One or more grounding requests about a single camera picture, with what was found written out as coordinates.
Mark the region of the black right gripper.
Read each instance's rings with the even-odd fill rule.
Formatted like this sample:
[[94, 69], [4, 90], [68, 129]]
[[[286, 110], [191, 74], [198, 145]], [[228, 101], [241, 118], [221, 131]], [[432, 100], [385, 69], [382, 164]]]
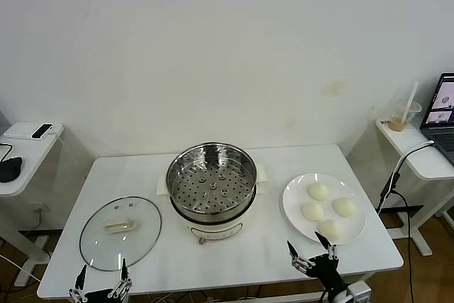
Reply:
[[338, 259], [336, 245], [319, 232], [315, 232], [321, 245], [328, 251], [328, 255], [318, 255], [307, 260], [299, 256], [295, 247], [287, 241], [292, 266], [299, 272], [306, 272], [309, 277], [320, 280], [328, 294], [339, 294], [346, 290], [346, 283], [337, 272]]

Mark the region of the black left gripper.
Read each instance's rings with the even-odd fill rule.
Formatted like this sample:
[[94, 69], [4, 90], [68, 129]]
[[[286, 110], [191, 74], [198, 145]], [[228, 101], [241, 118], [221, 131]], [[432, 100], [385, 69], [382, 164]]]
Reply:
[[121, 279], [118, 284], [112, 288], [106, 288], [93, 292], [84, 293], [84, 282], [87, 272], [87, 266], [84, 265], [80, 274], [78, 274], [73, 288], [69, 288], [71, 302], [85, 303], [117, 303], [118, 299], [124, 299], [132, 287], [132, 279], [128, 273], [126, 259], [121, 263]]

